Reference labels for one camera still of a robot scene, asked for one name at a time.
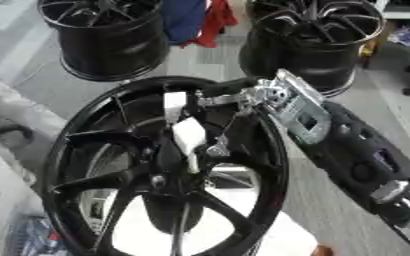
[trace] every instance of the bolt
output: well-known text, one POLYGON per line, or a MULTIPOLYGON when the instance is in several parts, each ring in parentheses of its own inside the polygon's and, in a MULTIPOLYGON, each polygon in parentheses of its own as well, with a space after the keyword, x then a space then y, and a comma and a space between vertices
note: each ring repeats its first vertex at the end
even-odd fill
POLYGON ((152 149, 151 149, 151 148, 145 148, 145 149, 143 149, 143 154, 144 154, 144 155, 150 155, 150 154, 152 154, 152 149))
POLYGON ((348 134, 351 132, 351 128, 350 128, 350 126, 348 126, 348 125, 346 125, 346 124, 342 124, 342 125, 339 127, 339 132, 340 132, 340 134, 342 134, 342 135, 348 135, 348 134))
POLYGON ((203 97, 203 92, 202 91, 196 91, 196 96, 198 98, 202 98, 203 97))
POLYGON ((224 149, 222 149, 218 145, 211 146, 207 149, 207 154, 210 156, 225 156, 226 153, 224 149))
POLYGON ((166 179, 162 175, 155 175, 151 179, 151 184, 155 189, 161 189, 166 186, 166 179))
POLYGON ((205 187, 209 187, 209 188, 216 188, 216 184, 214 184, 212 181, 210 180, 205 180, 205 187))

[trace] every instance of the tire-less wheel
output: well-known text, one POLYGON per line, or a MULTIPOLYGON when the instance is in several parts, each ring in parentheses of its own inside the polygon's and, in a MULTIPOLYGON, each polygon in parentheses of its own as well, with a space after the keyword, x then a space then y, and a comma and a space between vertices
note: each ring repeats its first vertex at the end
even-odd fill
POLYGON ((119 81, 157 67, 169 46, 159 0, 40 0, 58 32, 62 65, 92 81, 119 81))
MULTIPOLYGON (((255 1, 261 6, 266 2, 270 3, 255 1)), ((279 68, 285 68, 325 96, 347 90, 354 80, 360 48, 381 33, 384 20, 365 1, 324 3, 319 9, 311 5, 304 12, 297 11, 295 4, 269 13, 266 8, 249 5, 247 12, 256 20, 252 20, 254 26, 240 52, 244 72, 273 78, 279 68)))
POLYGON ((185 115, 206 129, 207 145, 197 151, 200 172, 189 172, 164 119, 163 94, 186 91, 194 102, 198 90, 211 86, 186 77, 131 82, 100 96, 68 123, 46 162, 44 205, 70 251, 167 254, 160 251, 167 238, 170 255, 255 254, 285 199, 286 151, 265 114, 241 116, 233 105, 192 104, 185 115), (222 135, 230 154, 213 157, 206 149, 222 135), (236 209, 237 202, 246 211, 236 209), (145 219, 157 234, 146 236, 145 219))

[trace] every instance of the center bore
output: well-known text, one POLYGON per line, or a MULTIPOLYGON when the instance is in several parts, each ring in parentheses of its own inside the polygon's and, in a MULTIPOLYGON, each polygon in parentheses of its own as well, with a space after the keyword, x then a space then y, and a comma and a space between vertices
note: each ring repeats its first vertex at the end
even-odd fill
MULTIPOLYGON (((190 175, 188 162, 169 134, 160 139, 154 160, 158 174, 152 176, 151 184, 160 193, 145 195, 143 199, 152 224, 161 232, 171 234, 174 222, 182 214, 184 198, 178 186, 190 175)), ((197 225, 202 214, 203 207, 191 205, 185 232, 197 225)))

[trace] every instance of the wheel rim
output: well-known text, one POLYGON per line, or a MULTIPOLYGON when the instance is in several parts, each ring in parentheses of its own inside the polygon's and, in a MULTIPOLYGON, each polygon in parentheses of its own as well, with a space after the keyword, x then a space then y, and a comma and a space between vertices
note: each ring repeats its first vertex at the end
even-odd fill
POLYGON ((310 5, 307 0, 254 0, 247 1, 247 11, 252 20, 256 21, 270 13, 281 10, 291 10, 304 13, 310 5))
MULTIPOLYGON (((120 213, 127 206, 128 201, 131 201, 136 195, 158 195, 154 191, 149 182, 147 170, 156 169, 151 165, 152 161, 145 164, 142 162, 132 167, 131 171, 124 170, 121 172, 106 174, 100 177, 82 179, 76 172, 71 172, 73 168, 79 170, 82 166, 79 163, 70 163, 73 161, 75 148, 91 144, 95 141, 99 144, 104 142, 117 144, 121 147, 129 148, 129 144, 123 141, 130 142, 134 145, 129 151, 135 155, 141 155, 140 151, 154 145, 154 142, 148 136, 139 137, 128 133, 129 127, 132 127, 132 121, 129 120, 127 109, 129 102, 136 100, 143 95, 160 95, 164 90, 186 90, 193 93, 196 89, 201 89, 212 84, 211 81, 192 79, 192 78, 157 78, 145 79, 118 88, 111 93, 100 97, 97 101, 87 106, 81 111, 61 133, 59 139, 55 143, 52 153, 50 154, 46 164, 46 176, 48 177, 45 184, 45 209, 48 212, 55 228, 66 239, 67 246, 73 252, 79 255, 128 255, 113 248, 111 241, 111 230, 116 225, 120 213), (125 125, 125 131, 117 130, 109 132, 87 132, 89 129, 95 129, 101 125, 101 120, 105 122, 107 116, 118 116, 121 120, 121 127, 125 125), (108 218, 103 223, 105 228, 101 235, 96 236, 88 227, 88 224, 82 219, 82 213, 79 210, 79 202, 74 199, 74 194, 79 194, 80 191, 85 191, 91 188, 119 188, 117 200, 111 207, 108 218)), ((267 231, 268 227, 273 223, 276 214, 281 210, 288 179, 287 156, 285 155, 284 145, 280 135, 276 130, 270 131, 272 123, 270 119, 260 114, 257 127, 261 127, 266 141, 269 141, 269 163, 262 163, 260 160, 251 160, 248 154, 239 151, 232 152, 230 157, 210 158, 203 160, 206 162, 207 168, 212 168, 220 163, 233 163, 246 166, 256 172, 261 180, 262 185, 258 195, 256 204, 248 217, 244 217, 227 204, 223 203, 218 198, 207 193, 203 189, 203 179, 206 176, 181 177, 179 180, 183 184, 182 194, 183 202, 188 205, 197 205, 212 209, 220 215, 227 218, 234 226, 235 232, 228 239, 217 244, 216 246, 201 252, 196 255, 243 255, 247 253, 259 241, 262 235, 267 231)), ((113 127, 113 124, 107 123, 108 127, 113 127)), ((90 154, 97 150, 96 146, 88 149, 85 152, 90 154)), ((169 195, 173 198, 174 193, 163 192, 164 196, 169 195)), ((174 222, 176 232, 173 232, 173 255, 181 255, 177 245, 182 240, 183 232, 181 230, 182 219, 174 222)))
POLYGON ((376 37, 383 28, 382 15, 368 3, 331 2, 315 20, 305 20, 294 9, 271 12, 256 22, 269 33, 296 46, 321 50, 360 45, 376 37))
POLYGON ((100 28, 135 22, 158 9, 159 1, 41 0, 44 17, 59 26, 100 28))

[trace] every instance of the black robot arm segment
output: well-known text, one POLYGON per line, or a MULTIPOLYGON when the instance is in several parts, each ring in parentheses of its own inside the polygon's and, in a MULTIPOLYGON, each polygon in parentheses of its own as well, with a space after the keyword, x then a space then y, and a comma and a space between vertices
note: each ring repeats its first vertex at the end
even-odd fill
POLYGON ((404 227, 410 222, 410 159, 343 106, 326 102, 331 128, 319 143, 291 135, 314 164, 370 213, 404 227))
POLYGON ((410 242, 410 159, 393 143, 286 70, 278 70, 273 80, 238 89, 237 94, 202 97, 199 105, 237 102, 241 114, 265 111, 273 129, 286 128, 346 195, 410 242))

